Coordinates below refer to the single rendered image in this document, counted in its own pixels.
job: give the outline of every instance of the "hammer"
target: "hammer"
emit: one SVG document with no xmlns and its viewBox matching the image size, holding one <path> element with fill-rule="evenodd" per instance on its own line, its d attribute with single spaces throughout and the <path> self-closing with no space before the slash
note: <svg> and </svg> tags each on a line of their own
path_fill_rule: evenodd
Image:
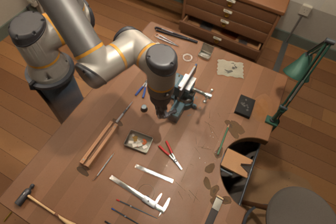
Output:
<svg viewBox="0 0 336 224">
<path fill-rule="evenodd" d="M 15 204 L 17 204 L 19 207 L 22 206 L 23 202 L 25 202 L 25 200 L 27 198 L 31 199 L 33 202 L 35 202 L 36 204 L 40 205 L 41 207 L 43 207 L 44 209 L 46 209 L 48 212 L 51 212 L 53 215 L 57 216 L 61 221 L 63 221 L 65 224 L 76 224 L 70 220 L 67 220 L 66 218 L 62 217 L 61 215 L 59 215 L 58 213 L 52 211 L 50 208 L 48 208 L 47 206 L 43 205 L 40 201 L 38 201 L 37 199 L 35 199 L 32 195 L 30 195 L 32 193 L 32 189 L 34 188 L 34 184 L 31 184 L 29 188 L 25 189 L 21 195 L 17 198 L 17 200 L 15 201 Z"/>
</svg>

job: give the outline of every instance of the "lamp shade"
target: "lamp shade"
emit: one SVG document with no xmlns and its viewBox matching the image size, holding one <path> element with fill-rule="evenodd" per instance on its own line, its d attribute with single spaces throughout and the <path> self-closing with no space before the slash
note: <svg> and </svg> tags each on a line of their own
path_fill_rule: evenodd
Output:
<svg viewBox="0 0 336 224">
<path fill-rule="evenodd" d="M 283 72 L 290 78 L 299 81 L 307 73 L 311 60 L 312 56 L 305 52 L 300 56 L 299 59 L 294 61 L 292 64 L 286 66 L 283 69 Z"/>
</svg>

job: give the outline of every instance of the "blue-handled pliers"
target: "blue-handled pliers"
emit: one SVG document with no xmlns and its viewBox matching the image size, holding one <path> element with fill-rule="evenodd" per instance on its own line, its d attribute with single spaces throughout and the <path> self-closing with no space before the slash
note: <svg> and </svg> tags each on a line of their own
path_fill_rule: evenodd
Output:
<svg viewBox="0 0 336 224">
<path fill-rule="evenodd" d="M 138 89 L 138 91 L 135 93 L 135 96 L 137 96 L 140 91 L 143 89 L 143 92 L 142 92 L 142 98 L 145 97 L 145 94 L 146 94 L 146 88 L 147 88 L 147 80 L 145 81 L 145 83 Z"/>
</svg>

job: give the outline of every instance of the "metal tray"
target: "metal tray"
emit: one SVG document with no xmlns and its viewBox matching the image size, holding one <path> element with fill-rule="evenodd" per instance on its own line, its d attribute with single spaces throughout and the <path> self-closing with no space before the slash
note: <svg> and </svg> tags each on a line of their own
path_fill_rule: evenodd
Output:
<svg viewBox="0 0 336 224">
<path fill-rule="evenodd" d="M 133 146 L 135 144 L 135 142 L 134 142 L 134 137 L 135 136 L 137 137 L 138 143 L 141 142 L 141 146 L 139 146 L 139 147 L 138 146 Z M 124 145 L 128 148 L 131 148 L 131 149 L 135 150 L 135 151 L 146 154 L 149 151 L 149 148 L 151 147 L 152 142 L 153 142 L 153 137 L 148 136 L 148 135 L 143 134 L 143 133 L 138 132 L 138 131 L 131 130 L 130 133 L 128 133 L 126 139 L 125 139 Z"/>
</svg>

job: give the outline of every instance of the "round stool seat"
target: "round stool seat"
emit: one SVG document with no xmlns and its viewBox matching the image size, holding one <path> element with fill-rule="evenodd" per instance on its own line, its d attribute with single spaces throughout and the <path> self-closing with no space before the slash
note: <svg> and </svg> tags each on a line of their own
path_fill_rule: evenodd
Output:
<svg viewBox="0 0 336 224">
<path fill-rule="evenodd" d="M 292 186 L 273 195 L 266 211 L 267 224 L 335 224 L 328 203 L 306 188 Z"/>
</svg>

